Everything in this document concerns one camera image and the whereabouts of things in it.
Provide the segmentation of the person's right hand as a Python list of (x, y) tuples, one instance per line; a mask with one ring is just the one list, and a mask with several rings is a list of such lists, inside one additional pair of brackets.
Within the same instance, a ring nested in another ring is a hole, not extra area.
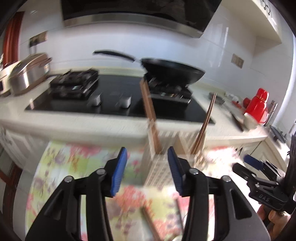
[(257, 211), (258, 216), (264, 220), (266, 217), (273, 223), (273, 227), (268, 229), (271, 240), (275, 240), (281, 231), (284, 229), (288, 221), (290, 220), (290, 214), (283, 212), (276, 212), (271, 210), (269, 214), (264, 210), (264, 205), (261, 205)]

